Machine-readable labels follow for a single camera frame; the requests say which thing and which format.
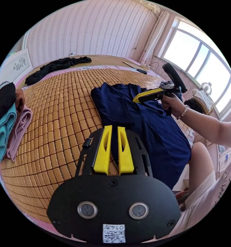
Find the window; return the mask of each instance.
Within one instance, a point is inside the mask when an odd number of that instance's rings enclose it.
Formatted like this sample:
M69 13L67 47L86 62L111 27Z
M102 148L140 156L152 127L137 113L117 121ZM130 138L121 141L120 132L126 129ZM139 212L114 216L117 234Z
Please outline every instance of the window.
M199 87L211 83L210 99L222 116L231 105L231 68L215 43L200 29L178 21L161 58L172 63Z

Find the qr code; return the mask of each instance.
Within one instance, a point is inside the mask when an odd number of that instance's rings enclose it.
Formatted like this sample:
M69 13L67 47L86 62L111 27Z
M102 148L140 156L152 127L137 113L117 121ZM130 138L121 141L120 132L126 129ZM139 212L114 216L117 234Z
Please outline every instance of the qr code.
M104 243L125 243L125 225L103 224Z

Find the dark blue t-shirt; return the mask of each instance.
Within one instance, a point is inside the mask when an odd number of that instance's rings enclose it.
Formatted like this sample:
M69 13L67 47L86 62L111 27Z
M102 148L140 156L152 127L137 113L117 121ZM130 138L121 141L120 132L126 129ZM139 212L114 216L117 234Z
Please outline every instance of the dark blue t-shirt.
M170 189L177 183L191 158L190 144L171 116L157 101L134 103L133 98L147 89L137 85L104 83L91 91L103 126L112 125L111 152L118 162L117 127L138 134L148 152L153 177Z

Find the bed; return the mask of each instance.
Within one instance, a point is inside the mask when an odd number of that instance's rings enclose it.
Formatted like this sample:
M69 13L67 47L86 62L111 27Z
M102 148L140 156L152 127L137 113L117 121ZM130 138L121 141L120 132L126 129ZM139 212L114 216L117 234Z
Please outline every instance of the bed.
M107 82L153 89L164 81L153 71L145 75L127 66L123 63L129 61L126 58L89 57L92 59L89 66L80 64L53 72L32 86L25 86L25 77L18 82L17 87L24 91L25 104L33 111L33 119L16 161L4 160L0 164L5 190L18 209L55 234L58 233L46 215L51 195L64 180L75 175L84 140L102 127L90 96L92 88ZM192 146L194 131L182 121L175 121ZM118 174L113 158L109 172Z

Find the hand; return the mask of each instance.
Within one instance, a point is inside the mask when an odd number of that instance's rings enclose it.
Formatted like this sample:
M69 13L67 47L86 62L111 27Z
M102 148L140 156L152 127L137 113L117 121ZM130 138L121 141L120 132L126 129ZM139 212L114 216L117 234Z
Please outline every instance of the hand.
M162 107L164 110L168 110L171 108L171 113L175 117L179 117L185 110L185 105L181 102L181 100L175 95L170 94L170 96L163 96L163 99L161 100Z

